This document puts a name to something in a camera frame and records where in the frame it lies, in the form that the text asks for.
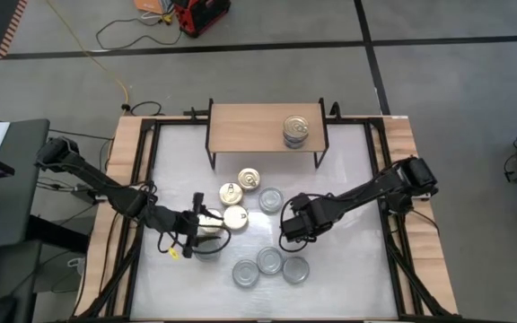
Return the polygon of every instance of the desk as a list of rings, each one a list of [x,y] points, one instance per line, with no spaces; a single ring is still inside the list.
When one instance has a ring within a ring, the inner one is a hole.
[[[166,119],[184,119],[187,117],[158,117]],[[140,117],[121,117],[118,123],[115,141],[113,142],[107,175],[118,183],[125,185],[131,180],[131,173],[137,152],[137,142],[141,126]],[[410,122],[406,117],[383,117],[385,132],[388,139],[390,156],[393,161],[403,159],[409,155],[417,155],[416,144],[412,135]],[[378,136],[375,137],[375,147],[381,149]],[[143,159],[139,171],[139,180],[145,178],[146,162],[148,161],[151,135],[147,133]],[[432,207],[429,202],[416,202],[416,210],[434,218]],[[118,247],[118,238],[121,232],[122,221],[113,219],[115,211],[109,205],[100,205],[95,226],[91,237],[90,246],[87,253],[87,273],[85,285],[82,286],[80,295],[81,302],[76,310],[76,314],[85,311],[97,297],[101,288],[108,282],[115,262]],[[114,229],[109,240],[110,227],[114,222]],[[408,241],[414,260],[414,267],[417,275],[421,278],[430,293],[450,312],[456,312],[456,303],[452,293],[448,272],[444,263],[444,256],[440,240],[436,230],[428,223],[413,215],[407,217]],[[129,245],[134,235],[134,228],[129,231]],[[123,276],[118,287],[117,301],[114,313],[120,315],[123,312],[123,303],[127,292],[128,271]],[[410,296],[409,285],[406,278],[400,272],[400,281],[403,292],[403,299],[407,313],[414,313],[412,298]]]
[[[31,215],[39,177],[35,157],[47,139],[48,130],[46,119],[12,122],[1,143],[0,162],[11,166],[15,174],[0,179],[0,247],[41,240],[84,253],[87,236]]]

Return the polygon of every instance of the metal can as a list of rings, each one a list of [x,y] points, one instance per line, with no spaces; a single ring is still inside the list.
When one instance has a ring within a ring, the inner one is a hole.
[[[224,205],[236,205],[242,200],[242,188],[236,183],[226,183],[219,189],[219,198]]]
[[[287,147],[297,149],[302,147],[309,135],[309,123],[301,116],[290,116],[283,124],[283,138]]]
[[[221,218],[223,217],[223,215],[221,214],[221,212],[219,210],[208,209],[207,211],[210,212],[214,216],[218,216]],[[214,234],[214,233],[219,232],[219,230],[221,230],[221,228],[218,228],[218,227],[223,225],[223,220],[218,220],[218,219],[212,218],[210,216],[200,214],[198,216],[198,224],[201,225],[200,228],[204,233]],[[213,225],[214,227],[209,228],[204,225]]]
[[[239,172],[239,184],[244,190],[253,190],[260,184],[260,175],[257,170],[244,169]]]
[[[265,214],[277,212],[283,203],[283,193],[276,188],[265,188],[258,196],[258,207]]]
[[[283,278],[290,284],[299,284],[306,280],[310,271],[309,263],[304,258],[288,258],[283,265]]]
[[[250,288],[259,280],[259,267],[252,260],[241,260],[232,268],[232,279],[240,287]]]
[[[233,205],[224,210],[224,225],[231,230],[240,230],[249,222],[249,213],[240,205]]]

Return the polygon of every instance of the black stand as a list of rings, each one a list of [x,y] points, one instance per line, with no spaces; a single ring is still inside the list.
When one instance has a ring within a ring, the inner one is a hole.
[[[31,215],[27,226],[26,240],[40,240],[73,252],[85,254],[89,245],[89,237],[37,216]]]

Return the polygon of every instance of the black metal frame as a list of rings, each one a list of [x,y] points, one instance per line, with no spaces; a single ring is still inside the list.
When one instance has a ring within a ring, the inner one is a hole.
[[[185,126],[192,126],[192,125],[202,125],[205,126],[208,123],[208,119],[199,119],[197,118],[197,114],[193,113],[191,119],[175,119],[175,120],[161,120],[161,119],[143,119],[142,125],[141,125],[141,135],[139,136],[138,145],[137,145],[137,151],[136,151],[136,159],[135,164],[133,167],[133,174],[132,174],[132,180],[137,181],[138,180],[138,174],[141,166],[143,151],[145,148],[145,139],[146,139],[146,132],[149,129],[153,130],[153,140],[151,143],[151,153],[149,156],[149,161],[147,163],[147,172],[146,172],[146,178],[150,179],[153,175],[153,165],[154,161],[156,159],[157,155],[157,148],[158,148],[158,142],[159,137],[161,134],[161,127],[164,125],[185,125]],[[332,109],[330,111],[330,116],[325,118],[325,126],[326,125],[362,125],[364,126],[364,132],[366,136],[366,143],[368,146],[368,153],[370,157],[371,162],[371,168],[372,173],[376,174],[379,171],[379,165],[378,165],[378,159],[376,156],[376,150],[374,146],[374,140],[373,140],[373,134],[372,134],[372,127],[375,128],[379,135],[379,140],[381,144],[381,153],[384,159],[385,166],[388,166],[391,164],[390,160],[390,151],[388,148],[388,142],[386,138],[384,123],[382,118],[343,118],[340,114],[340,107],[337,103],[335,103],[332,106]],[[407,235],[405,231],[404,221],[403,219],[397,219],[398,221],[398,230],[401,232],[404,232],[403,234],[399,235],[399,238],[401,240],[402,250],[400,250],[392,238],[392,234],[390,231],[390,224],[389,224],[389,216],[391,216],[388,207],[386,206],[386,203],[384,200],[379,199],[379,210],[381,215],[381,227],[382,227],[382,235],[384,238],[384,243],[386,247],[386,256],[389,263],[389,270],[390,270],[390,278],[392,281],[392,291],[393,296],[396,304],[397,309],[397,315],[399,321],[414,321],[414,322],[424,322],[424,323],[431,323],[431,322],[456,322],[456,323],[464,323],[464,322],[487,322],[487,323],[493,323],[494,321],[487,321],[487,320],[475,320],[475,319],[463,319],[462,317],[458,315],[451,315],[447,311],[445,311],[440,305],[437,303],[437,301],[432,297],[432,295],[427,291],[425,286],[420,282],[419,278],[416,276],[416,273],[414,272],[414,268],[412,267],[412,257],[410,255],[410,249],[407,244]],[[112,277],[106,287],[104,288],[104,291],[101,292],[101,294],[104,294],[103,297],[109,297],[107,300],[108,308],[107,312],[105,313],[105,317],[97,318],[97,315],[99,314],[99,306],[95,306],[93,309],[89,309],[86,312],[91,312],[91,315],[82,315],[80,318],[77,319],[71,319],[70,321],[76,321],[76,322],[120,322],[120,321],[126,321],[129,320],[130,313],[131,313],[131,305],[133,296],[135,293],[135,284],[136,284],[136,272],[138,267],[138,261],[140,257],[140,248],[141,243],[143,239],[143,227],[139,226],[139,228],[136,231],[136,236],[134,237],[134,241],[132,243],[132,246],[130,250],[123,255],[125,252],[121,252],[120,255],[124,256],[122,258],[117,258],[116,263],[119,263],[120,266],[117,266],[117,269],[115,271],[115,276]],[[124,248],[127,245],[127,239],[128,239],[128,225],[127,229],[125,231],[121,232],[121,237],[119,240],[119,248]],[[125,298],[124,303],[124,309],[123,314],[119,316],[113,315],[114,310],[114,304],[115,299],[117,297],[117,288],[118,288],[118,282],[120,281],[120,278],[123,276],[123,274],[126,272],[126,268],[130,270],[130,276],[127,282],[127,294]],[[401,292],[401,285],[399,280],[399,273],[398,269],[401,268],[405,275],[408,278],[409,287],[410,290],[413,293],[413,302],[415,305],[415,313],[417,314],[407,314],[406,308],[404,306],[404,300],[402,297]],[[421,304],[422,300],[424,300],[425,304],[428,306],[429,310],[434,313],[434,316],[424,316],[422,313],[419,313],[418,310],[421,310]]]
[[[320,99],[319,103],[321,103],[321,109],[324,110],[323,99]],[[213,101],[211,99],[209,101],[209,108],[212,106],[212,104],[213,104]],[[168,126],[168,125],[208,126],[211,114],[212,114],[212,111],[209,110],[207,119],[197,118],[197,113],[191,113],[190,119],[179,119],[179,120],[143,119],[143,123],[141,126],[142,134],[139,136],[139,142],[138,142],[138,146],[137,146],[137,156],[136,156],[134,170],[133,170],[134,180],[138,180],[138,178],[137,178],[138,170],[139,170],[141,162],[142,162],[141,157],[143,156],[143,150],[145,147],[145,139],[146,139],[147,130],[149,130],[149,129],[153,130],[153,141],[151,144],[151,154],[149,155],[149,161],[147,163],[147,175],[146,175],[147,179],[151,179],[152,175],[153,175],[154,162],[155,162],[156,156],[157,156],[157,150],[158,150],[157,143],[161,136],[161,127]],[[327,125],[362,125],[364,127],[364,133],[366,135],[366,143],[368,146],[368,153],[369,153],[369,156],[371,159],[372,173],[376,174],[380,170],[380,168],[378,165],[378,160],[377,160],[376,152],[374,149],[374,141],[373,141],[373,134],[372,134],[372,128],[374,127],[377,130],[377,133],[380,138],[381,153],[382,153],[383,159],[384,159],[386,165],[390,164],[390,152],[388,150],[386,133],[385,133],[385,129],[384,129],[384,124],[382,122],[382,118],[343,118],[342,115],[340,114],[340,107],[335,102],[332,105],[332,109],[330,111],[330,116],[329,117],[325,116],[325,118],[323,120],[324,120],[323,125],[325,127],[325,141],[327,141],[327,147],[329,147]],[[213,164],[213,162],[215,161],[215,157],[208,150],[209,127],[207,127],[206,133],[207,133],[206,144],[205,144],[206,152],[207,152],[207,156],[209,157],[209,161],[211,162],[211,164]],[[326,153],[326,151],[320,157],[319,165],[320,165],[320,161],[324,157],[325,153]],[[390,213],[387,209],[385,209],[383,207],[380,207],[380,213],[381,213],[381,227],[382,227],[382,232],[383,232],[383,237],[384,237],[384,243],[386,244],[386,243],[388,243],[388,237],[390,235],[390,224],[389,224],[389,220],[388,220]],[[139,234],[142,236],[143,232],[144,232],[143,228],[139,228],[137,230],[136,234]],[[409,252],[410,250],[409,250],[409,246],[407,244],[407,235],[401,235],[400,239],[406,242],[406,243],[402,244],[402,252],[403,252],[405,260],[411,264],[412,258],[410,256],[410,252]],[[122,246],[127,245],[127,234],[125,232],[122,232],[121,242],[119,243],[119,246],[121,246],[121,245]],[[397,265],[396,265],[396,262],[394,261],[394,259],[392,257],[390,257],[388,254],[387,254],[387,259],[388,259],[388,264],[389,264],[390,278],[391,278],[391,282],[392,282],[392,291],[394,294],[396,309],[397,309],[397,313],[398,313],[399,317],[401,317],[402,315],[406,314],[406,310],[404,307],[404,300],[402,297],[401,285],[400,285],[400,280],[399,280],[399,272],[398,272],[398,268],[397,268]],[[137,268],[138,268],[138,262],[139,262],[139,258],[137,257],[131,264],[128,286],[127,286],[127,295],[126,295],[125,304],[124,304],[123,317],[129,317],[130,313],[131,313],[131,306],[132,306],[133,296],[135,293],[136,272],[137,272]],[[410,290],[413,291],[412,292],[413,294],[416,293],[412,286],[410,286]],[[416,309],[416,304],[418,304],[418,306],[421,306],[421,301],[419,299],[418,299],[418,301],[415,301],[415,309]]]
[[[205,138],[205,149],[206,149],[206,155],[208,156],[208,160],[211,163],[211,168],[214,170],[216,165],[216,153],[211,153],[211,150],[208,147],[208,143],[210,140],[210,134],[211,134],[211,117],[213,116],[213,104],[215,102],[213,99],[208,100],[208,111],[204,115],[208,115],[208,120],[206,123],[206,138]],[[320,114],[322,115],[322,130],[324,132],[324,151],[322,151],[322,155],[318,156],[317,152],[312,153],[314,155],[314,167],[318,169],[320,167],[320,164],[322,163],[322,159],[327,154],[327,151],[329,150],[330,144],[329,144],[329,132],[327,131],[327,118],[326,118],[326,110],[324,109],[324,99],[319,99],[319,105],[320,105]],[[200,113],[195,111],[194,109],[191,109],[190,116],[191,120],[197,119],[197,113]]]

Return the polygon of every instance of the can lid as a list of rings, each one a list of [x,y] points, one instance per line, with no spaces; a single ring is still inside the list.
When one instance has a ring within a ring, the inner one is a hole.
[[[276,274],[283,268],[283,255],[274,247],[266,247],[258,253],[257,265],[267,275]]]
[[[259,280],[259,268],[252,260],[241,260],[232,268],[232,279],[240,287],[252,287]]]
[[[221,247],[221,246],[220,246],[218,240],[207,240],[205,242],[199,243],[198,247],[193,248],[193,250],[195,250],[194,254],[198,260],[214,261],[219,258],[219,256],[221,255],[221,251],[214,252],[212,254],[199,254],[199,253],[197,253],[197,251],[209,252],[209,251],[217,250],[217,249],[219,249],[219,247]]]
[[[285,120],[284,132],[293,138],[304,138],[309,134],[309,123],[301,116],[290,116]]]
[[[259,186],[260,175],[257,170],[244,169],[239,172],[239,184],[246,190],[252,190]]]
[[[283,265],[283,277],[290,284],[304,282],[310,271],[309,263],[301,257],[288,258]]]
[[[249,213],[239,205],[229,206],[224,210],[224,225],[229,229],[242,229],[249,221]]]
[[[207,209],[207,211],[209,213],[211,213],[212,215],[223,217],[223,215],[221,214],[221,212],[219,210]],[[219,230],[221,230],[221,228],[207,228],[207,227],[204,227],[203,225],[221,226],[221,225],[223,225],[223,220],[217,220],[210,216],[199,214],[198,215],[198,224],[201,225],[200,228],[205,233],[217,233],[217,232],[219,232]]]
[[[283,193],[276,188],[265,188],[258,196],[258,206],[262,212],[273,214],[283,207]]]
[[[226,183],[219,189],[219,198],[224,205],[235,205],[242,200],[242,188],[236,183]]]

